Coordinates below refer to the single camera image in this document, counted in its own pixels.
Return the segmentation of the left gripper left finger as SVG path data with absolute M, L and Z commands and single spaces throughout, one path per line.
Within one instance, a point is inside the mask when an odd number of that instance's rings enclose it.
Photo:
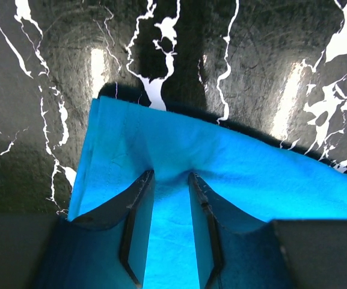
M 144 172 L 125 191 L 72 220 L 82 251 L 74 288 L 141 288 L 146 271 L 155 173 Z

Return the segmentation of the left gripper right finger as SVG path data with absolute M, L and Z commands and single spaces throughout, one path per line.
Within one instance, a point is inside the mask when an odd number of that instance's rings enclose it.
M 188 177 L 201 288 L 270 288 L 271 227 Z

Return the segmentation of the blue t shirt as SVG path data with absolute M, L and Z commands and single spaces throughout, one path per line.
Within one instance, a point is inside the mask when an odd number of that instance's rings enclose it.
M 346 174 L 211 123 L 107 97 L 92 102 L 69 215 L 55 227 L 34 288 L 74 288 L 82 246 L 72 220 L 148 170 L 155 193 L 141 288 L 201 288 L 190 173 L 270 225 L 270 288 L 347 288 Z

